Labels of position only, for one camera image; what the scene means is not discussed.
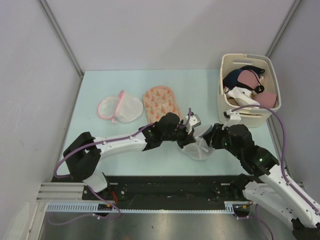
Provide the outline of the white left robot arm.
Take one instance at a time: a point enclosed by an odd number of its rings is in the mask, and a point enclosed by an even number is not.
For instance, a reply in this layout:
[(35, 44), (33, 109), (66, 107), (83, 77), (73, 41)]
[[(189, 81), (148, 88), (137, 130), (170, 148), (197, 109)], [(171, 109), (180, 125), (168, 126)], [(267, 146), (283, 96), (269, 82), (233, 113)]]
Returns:
[(63, 153), (68, 177), (83, 182), (98, 199), (105, 200), (110, 196), (111, 188), (104, 173), (97, 170), (99, 161), (123, 153), (152, 150), (163, 142), (176, 142), (184, 148), (196, 142), (194, 129), (200, 124), (200, 118), (193, 112), (189, 112), (184, 120), (169, 112), (159, 121), (124, 136), (94, 137), (88, 131), (83, 132)]

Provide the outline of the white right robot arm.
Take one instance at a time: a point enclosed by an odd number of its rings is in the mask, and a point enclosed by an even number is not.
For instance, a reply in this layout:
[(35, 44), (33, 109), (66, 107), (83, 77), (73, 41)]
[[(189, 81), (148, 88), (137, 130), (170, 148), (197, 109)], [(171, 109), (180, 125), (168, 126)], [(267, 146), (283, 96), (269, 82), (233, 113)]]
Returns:
[(245, 125), (223, 127), (216, 123), (203, 139), (209, 147), (231, 153), (248, 173), (231, 183), (230, 194), (235, 200), (255, 202), (285, 223), (297, 240), (320, 238), (320, 205), (282, 173), (279, 161), (255, 144)]

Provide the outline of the white mesh laundry bag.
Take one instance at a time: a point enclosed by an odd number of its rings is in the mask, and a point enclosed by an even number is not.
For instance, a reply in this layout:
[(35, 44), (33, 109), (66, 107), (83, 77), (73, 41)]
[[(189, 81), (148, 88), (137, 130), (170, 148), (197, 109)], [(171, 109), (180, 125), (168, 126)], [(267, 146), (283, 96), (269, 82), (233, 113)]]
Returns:
[(184, 146), (182, 152), (193, 160), (203, 161), (208, 159), (213, 154), (214, 149), (207, 145), (203, 135), (209, 133), (212, 129), (212, 125), (197, 126), (193, 133), (196, 142)]

